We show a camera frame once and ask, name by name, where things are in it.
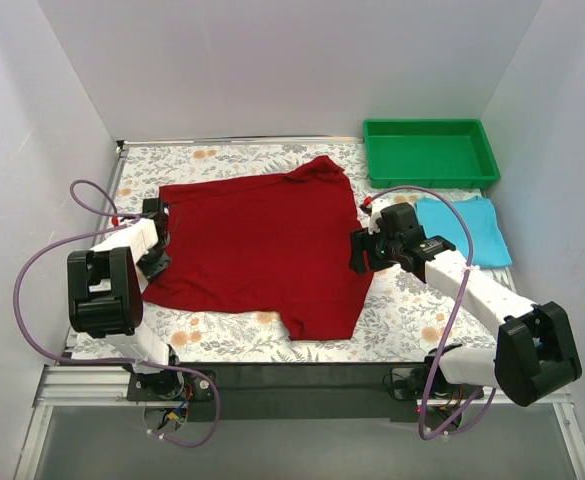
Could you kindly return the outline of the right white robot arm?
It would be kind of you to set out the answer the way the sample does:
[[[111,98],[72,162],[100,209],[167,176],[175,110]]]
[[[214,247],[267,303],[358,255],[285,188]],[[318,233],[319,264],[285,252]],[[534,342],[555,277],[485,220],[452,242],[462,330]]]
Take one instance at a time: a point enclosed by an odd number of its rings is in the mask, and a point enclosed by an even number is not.
[[[451,242],[426,236],[407,203],[368,213],[370,227],[350,234],[350,269],[365,274],[399,266],[460,300],[496,341],[491,350],[452,344],[430,353],[424,383],[432,395],[447,397],[460,385],[492,387],[526,407],[581,378],[570,321],[560,305],[535,303],[468,265]]]

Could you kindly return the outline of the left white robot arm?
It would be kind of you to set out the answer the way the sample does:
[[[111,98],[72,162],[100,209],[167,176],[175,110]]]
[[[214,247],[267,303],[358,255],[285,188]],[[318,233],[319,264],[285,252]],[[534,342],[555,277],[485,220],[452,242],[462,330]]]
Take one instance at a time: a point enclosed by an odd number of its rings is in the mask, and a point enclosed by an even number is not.
[[[106,341],[133,373],[151,375],[150,387],[160,398],[172,400],[183,392],[185,377],[172,367],[173,348],[144,322],[142,299],[171,262],[168,223],[166,202],[144,200],[139,219],[68,256],[67,279],[72,328]]]

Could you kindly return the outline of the red t-shirt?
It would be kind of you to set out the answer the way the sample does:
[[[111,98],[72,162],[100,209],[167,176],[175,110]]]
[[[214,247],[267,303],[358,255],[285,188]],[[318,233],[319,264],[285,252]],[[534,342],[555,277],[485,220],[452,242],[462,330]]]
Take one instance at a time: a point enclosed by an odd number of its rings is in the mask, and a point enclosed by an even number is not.
[[[293,341],[352,337],[371,273],[349,269],[351,183],[319,156],[288,173],[165,185],[171,262],[144,291],[189,312],[274,312]]]

